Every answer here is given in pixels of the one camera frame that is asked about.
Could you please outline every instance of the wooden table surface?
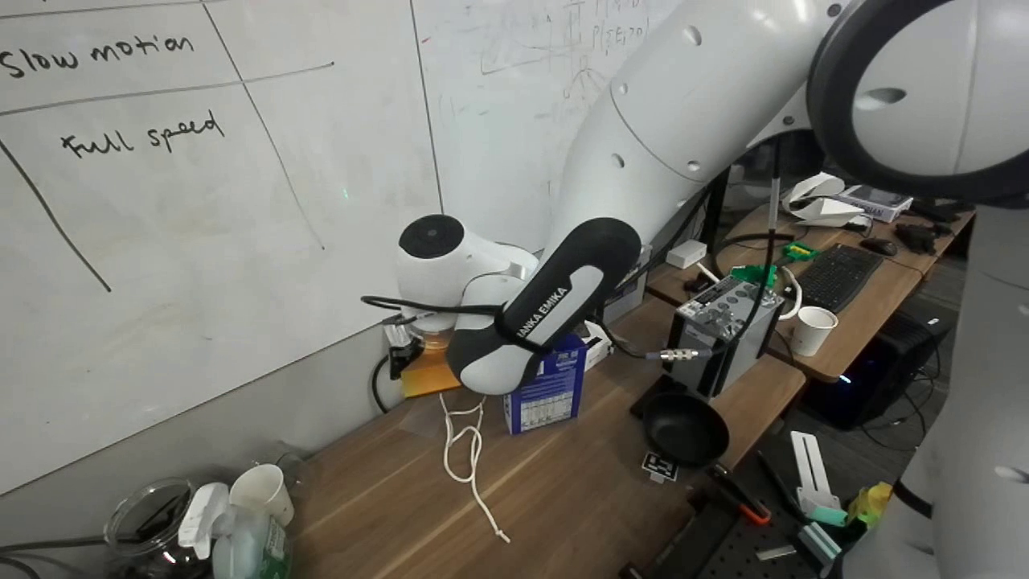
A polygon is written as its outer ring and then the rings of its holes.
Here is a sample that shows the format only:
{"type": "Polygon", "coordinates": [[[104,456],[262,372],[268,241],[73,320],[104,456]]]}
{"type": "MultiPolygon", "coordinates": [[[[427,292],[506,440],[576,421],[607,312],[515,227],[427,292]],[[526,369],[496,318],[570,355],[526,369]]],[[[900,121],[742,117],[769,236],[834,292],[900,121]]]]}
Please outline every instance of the wooden table surface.
{"type": "MultiPolygon", "coordinates": [[[[934,255],[914,255],[908,246],[897,246],[894,258],[888,258],[860,285],[860,292],[838,312],[838,329],[825,339],[825,343],[814,357],[793,357],[786,348],[790,325],[781,320],[769,340],[769,350],[793,366],[799,366],[807,375],[834,381],[838,380],[849,362],[864,350],[864,343],[880,331],[880,325],[919,288],[926,272],[931,272],[934,260],[945,255],[945,246],[969,227],[975,213],[963,213],[955,226],[953,236],[934,239],[934,255]]],[[[734,231],[734,236],[756,236],[766,227],[766,210],[750,213],[734,231]]],[[[818,250],[834,246],[834,243],[859,243],[859,231],[843,231],[843,227],[796,227],[793,223],[781,217],[777,231],[796,236],[799,243],[810,243],[818,250]]],[[[722,269],[737,262],[762,262],[766,260],[766,241],[742,241],[730,243],[727,250],[718,255],[718,262],[722,269]]],[[[659,268],[649,277],[649,292],[655,292],[666,303],[689,303],[690,288],[689,283],[695,281],[695,269],[674,269],[674,268],[659,268]]]]}
{"type": "MultiPolygon", "coordinates": [[[[662,348],[672,305],[646,300],[614,331],[662,348]]],[[[640,471],[646,451],[631,406],[662,369],[607,357],[589,372],[583,416],[510,436],[487,402],[480,490],[501,544],[465,484],[441,465],[437,397],[413,397],[322,451],[304,471],[292,528],[299,568],[342,577],[618,577],[646,565],[689,522],[689,484],[640,471]]],[[[805,372],[762,357],[715,406],[737,462],[799,393],[805,372]]]]}

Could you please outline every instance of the whiteboard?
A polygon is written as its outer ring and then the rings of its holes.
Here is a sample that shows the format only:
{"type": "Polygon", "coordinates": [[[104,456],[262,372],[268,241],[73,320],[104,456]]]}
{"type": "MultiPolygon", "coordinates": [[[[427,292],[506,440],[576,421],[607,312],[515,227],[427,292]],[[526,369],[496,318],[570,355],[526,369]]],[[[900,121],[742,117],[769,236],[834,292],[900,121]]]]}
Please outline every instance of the whiteboard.
{"type": "Polygon", "coordinates": [[[542,246],[565,151],[679,0],[413,0],[445,210],[542,246]]]}
{"type": "Polygon", "coordinates": [[[379,318],[441,210],[409,3],[6,0],[0,188],[2,491],[379,318]]]}

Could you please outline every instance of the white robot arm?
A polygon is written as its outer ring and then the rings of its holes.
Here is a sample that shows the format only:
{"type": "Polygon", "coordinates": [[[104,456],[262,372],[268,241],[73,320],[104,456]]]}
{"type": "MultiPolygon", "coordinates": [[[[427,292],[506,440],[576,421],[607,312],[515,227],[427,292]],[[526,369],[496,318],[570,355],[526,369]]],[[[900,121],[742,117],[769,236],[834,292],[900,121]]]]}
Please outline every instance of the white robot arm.
{"type": "MultiPolygon", "coordinates": [[[[820,0],[703,0],[667,16],[580,128],[542,268],[497,318],[457,320],[449,339],[457,375],[492,395],[525,381],[536,369],[541,348],[583,320],[674,210],[727,169],[796,94],[830,22],[820,0]]],[[[409,236],[401,269],[453,260],[453,250],[432,255],[420,243],[420,236],[409,236]]]]}
{"type": "MultiPolygon", "coordinates": [[[[453,227],[434,214],[401,246],[401,269],[427,272],[401,288],[464,260],[447,288],[423,297],[501,305],[496,318],[457,318],[449,362],[469,389],[510,393],[541,348],[607,297],[680,202],[745,146],[796,128],[805,117],[854,181],[1025,207],[1025,63],[1025,0],[689,0],[583,125],[542,268],[526,283],[517,272],[529,258],[497,255],[465,269],[464,227],[434,243],[453,227]],[[510,262],[517,272],[486,292],[469,283],[510,262]]],[[[914,498],[894,501],[843,577],[1029,573],[1025,213],[984,210],[978,243],[991,260],[969,268],[963,314],[975,320],[957,325],[953,402],[904,477],[914,498]]]]}

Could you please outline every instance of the cardboard box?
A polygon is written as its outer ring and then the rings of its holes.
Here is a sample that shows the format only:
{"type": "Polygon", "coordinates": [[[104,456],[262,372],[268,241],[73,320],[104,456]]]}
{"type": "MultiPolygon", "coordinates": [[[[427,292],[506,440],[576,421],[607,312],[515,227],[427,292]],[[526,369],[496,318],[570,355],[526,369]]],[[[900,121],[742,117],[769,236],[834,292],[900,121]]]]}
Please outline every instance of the cardboard box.
{"type": "Polygon", "coordinates": [[[570,421],[580,416],[585,375],[585,343],[565,333],[541,362],[541,375],[506,395],[506,417],[510,435],[542,424],[570,421]]]}

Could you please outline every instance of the orange object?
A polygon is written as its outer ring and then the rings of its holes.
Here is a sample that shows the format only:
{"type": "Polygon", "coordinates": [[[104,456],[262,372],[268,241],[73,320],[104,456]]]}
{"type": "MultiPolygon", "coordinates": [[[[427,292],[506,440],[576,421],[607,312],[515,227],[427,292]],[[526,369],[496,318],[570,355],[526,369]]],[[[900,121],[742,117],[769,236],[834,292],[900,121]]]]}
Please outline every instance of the orange object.
{"type": "Polygon", "coordinates": [[[457,389],[461,380],[447,362],[447,340],[423,340],[420,357],[398,375],[404,397],[457,389]]]}

